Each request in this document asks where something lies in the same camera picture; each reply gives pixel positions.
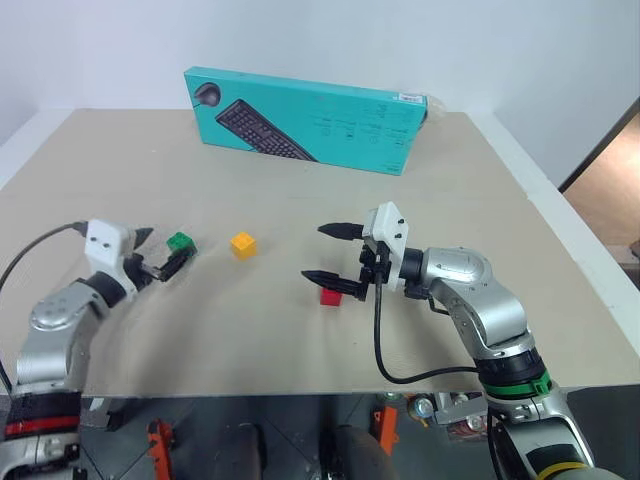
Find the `white wall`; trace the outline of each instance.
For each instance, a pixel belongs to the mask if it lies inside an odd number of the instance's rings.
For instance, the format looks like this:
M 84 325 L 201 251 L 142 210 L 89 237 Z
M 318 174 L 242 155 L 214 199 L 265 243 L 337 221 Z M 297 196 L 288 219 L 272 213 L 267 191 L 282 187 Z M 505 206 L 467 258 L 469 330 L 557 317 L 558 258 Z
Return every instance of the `white wall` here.
M 11 18 L 6 63 L 40 107 L 186 107 L 182 71 L 195 64 L 424 91 L 451 110 L 495 110 L 556 184 L 640 93 L 638 0 L 28 0 L 1 9 Z
M 20 85 L 21 73 L 9 61 L 13 53 L 7 7 L 0 3 L 0 147 L 36 112 L 36 98 Z

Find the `teal box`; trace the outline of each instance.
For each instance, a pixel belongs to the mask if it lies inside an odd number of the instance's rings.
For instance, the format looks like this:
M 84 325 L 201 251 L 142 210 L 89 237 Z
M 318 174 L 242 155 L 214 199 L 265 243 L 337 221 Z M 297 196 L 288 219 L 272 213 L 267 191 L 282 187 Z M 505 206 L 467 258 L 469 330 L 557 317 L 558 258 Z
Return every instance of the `teal box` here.
M 204 143 L 400 175 L 427 97 L 192 67 Z

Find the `black band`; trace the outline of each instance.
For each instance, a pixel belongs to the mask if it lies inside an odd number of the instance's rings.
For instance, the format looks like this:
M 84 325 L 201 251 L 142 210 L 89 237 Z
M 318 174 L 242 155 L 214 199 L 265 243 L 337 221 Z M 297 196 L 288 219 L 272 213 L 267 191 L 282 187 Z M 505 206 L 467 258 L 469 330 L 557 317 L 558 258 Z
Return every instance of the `black band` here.
M 546 370 L 538 351 L 492 360 L 475 360 L 480 382 L 496 387 L 520 385 L 539 378 Z
M 568 443 L 536 448 L 527 453 L 527 459 L 536 473 L 540 473 L 545 468 L 555 465 L 556 463 L 583 462 L 582 457 L 575 447 Z
M 86 280 L 79 278 L 80 283 L 89 285 L 100 294 L 109 308 L 113 308 L 120 300 L 127 296 L 125 289 L 104 272 L 96 272 Z
M 82 408 L 80 397 L 80 392 L 30 393 L 13 397 L 9 415 L 7 416 L 6 431 L 11 430 L 11 425 L 42 419 L 69 419 L 72 417 L 79 419 Z M 46 428 L 46 430 L 50 433 L 77 430 L 77 425 L 69 424 L 68 421 L 63 422 L 63 424 L 64 426 L 61 425 L 60 428 L 54 426 Z M 33 431 L 25 434 L 6 435 L 6 439 L 29 435 L 33 435 Z
M 400 278 L 410 282 L 420 283 L 420 270 L 422 269 L 422 250 L 417 248 L 405 248 L 402 265 L 400 266 Z

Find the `table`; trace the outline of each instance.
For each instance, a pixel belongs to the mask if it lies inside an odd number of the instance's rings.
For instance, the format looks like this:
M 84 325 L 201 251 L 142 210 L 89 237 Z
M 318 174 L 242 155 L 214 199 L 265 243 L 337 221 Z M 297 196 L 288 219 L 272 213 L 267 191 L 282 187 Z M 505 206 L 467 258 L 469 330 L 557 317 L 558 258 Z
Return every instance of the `table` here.
M 105 218 L 156 232 L 142 253 L 191 235 L 199 255 L 170 284 L 114 312 L 92 348 L 92 395 L 236 395 L 479 389 L 473 374 L 387 383 L 373 356 L 373 295 L 319 304 L 301 275 L 357 278 L 358 242 L 316 227 L 364 221 L 393 200 L 408 246 L 482 252 L 528 313 L 552 377 L 565 386 L 640 381 L 638 355 L 505 164 L 465 114 L 427 125 L 401 177 L 204 145 L 191 111 L 77 110 L 0 190 L 0 263 L 38 234 Z M 247 231 L 259 255 L 237 261 Z M 2 294 L 8 370 L 35 302 L 88 267 L 72 233 L 42 244 Z M 471 365 L 448 317 L 386 293 L 382 347 L 396 375 Z

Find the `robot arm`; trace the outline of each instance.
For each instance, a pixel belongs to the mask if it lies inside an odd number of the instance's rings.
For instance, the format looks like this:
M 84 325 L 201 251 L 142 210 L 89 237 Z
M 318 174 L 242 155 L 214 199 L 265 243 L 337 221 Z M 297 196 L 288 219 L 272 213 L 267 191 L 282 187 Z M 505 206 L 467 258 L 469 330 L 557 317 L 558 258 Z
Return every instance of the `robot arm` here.
M 151 232 L 92 220 L 85 242 L 91 276 L 33 309 L 10 392 L 0 478 L 86 478 L 67 465 L 80 451 L 80 398 L 93 337 L 116 305 L 133 301 L 154 278 L 168 280 L 195 253 L 192 246 L 176 249 L 163 267 L 149 267 L 134 250 Z
M 559 468 L 553 472 L 557 474 L 563 469 L 593 467 L 588 445 L 535 348 L 522 305 L 495 280 L 487 259 L 466 248 L 406 248 L 408 229 L 392 202 L 369 212 L 364 225 L 324 225 L 319 230 L 330 236 L 364 240 L 360 281 L 323 271 L 302 273 L 322 287 L 360 300 L 366 298 L 368 285 L 375 283 L 376 341 L 381 283 L 394 290 L 404 280 L 405 296 L 428 300 L 432 310 L 450 315 L 476 368 L 454 367 L 409 380 L 477 371 L 489 421 L 495 417 L 500 422 L 495 438 L 490 439 L 492 458 L 497 453 L 501 467 L 496 468 L 502 468 L 508 478 L 546 478 L 539 476 L 550 468 Z M 434 299 L 445 310 L 436 308 Z M 385 378 L 408 383 L 408 379 L 390 378 L 381 361 L 378 366 Z

